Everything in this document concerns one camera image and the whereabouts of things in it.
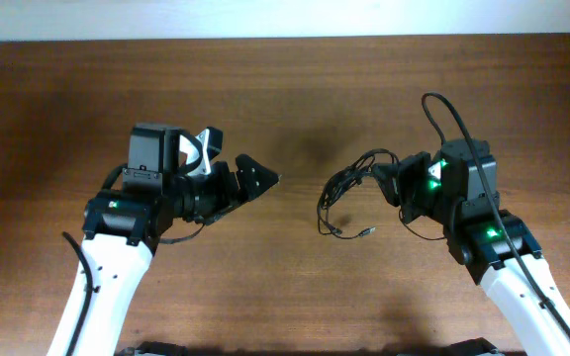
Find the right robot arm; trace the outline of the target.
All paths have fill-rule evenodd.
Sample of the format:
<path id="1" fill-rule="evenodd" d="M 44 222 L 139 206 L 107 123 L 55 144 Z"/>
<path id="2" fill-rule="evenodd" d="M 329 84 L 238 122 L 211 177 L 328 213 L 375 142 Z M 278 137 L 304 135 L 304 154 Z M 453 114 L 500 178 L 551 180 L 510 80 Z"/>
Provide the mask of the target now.
<path id="1" fill-rule="evenodd" d="M 570 355 L 570 309 L 522 219 L 499 207 L 497 161 L 485 140 L 444 143 L 372 175 L 404 224 L 440 223 L 448 251 L 497 306 L 528 355 Z"/>

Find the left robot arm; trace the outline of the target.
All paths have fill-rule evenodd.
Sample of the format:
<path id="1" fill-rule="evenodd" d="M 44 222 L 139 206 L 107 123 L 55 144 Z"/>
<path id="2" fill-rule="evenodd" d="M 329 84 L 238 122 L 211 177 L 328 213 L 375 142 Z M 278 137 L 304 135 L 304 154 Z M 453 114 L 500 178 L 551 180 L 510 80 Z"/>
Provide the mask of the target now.
<path id="1" fill-rule="evenodd" d="M 140 123 L 127 162 L 113 169 L 84 210 L 83 239 L 66 233 L 78 258 L 71 293 L 48 349 L 51 355 L 111 355 L 135 292 L 174 221 L 205 227 L 249 203 L 279 181 L 246 154 L 237 170 L 217 161 L 223 134 L 192 135 Z"/>

